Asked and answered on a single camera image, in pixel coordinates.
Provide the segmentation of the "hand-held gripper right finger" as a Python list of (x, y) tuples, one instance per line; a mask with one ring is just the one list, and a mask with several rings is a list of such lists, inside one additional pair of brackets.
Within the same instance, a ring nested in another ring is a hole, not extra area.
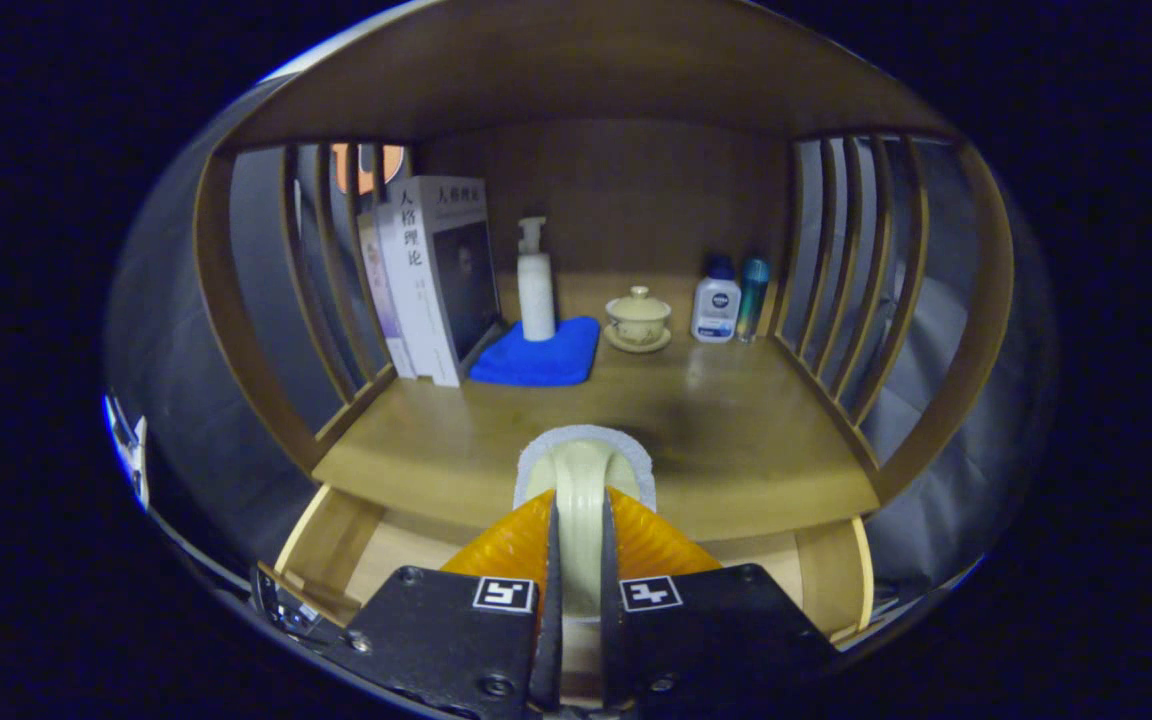
[(761, 564), (723, 566), (605, 492), (602, 702), (623, 719), (781, 719), (838, 650)]

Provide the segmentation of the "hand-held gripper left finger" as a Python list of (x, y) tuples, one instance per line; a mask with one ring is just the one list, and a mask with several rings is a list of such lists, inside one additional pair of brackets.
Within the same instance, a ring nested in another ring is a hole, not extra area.
[(539, 719), (561, 688), (558, 520), (545, 491), (452, 564), (401, 566), (323, 659), (419, 719)]

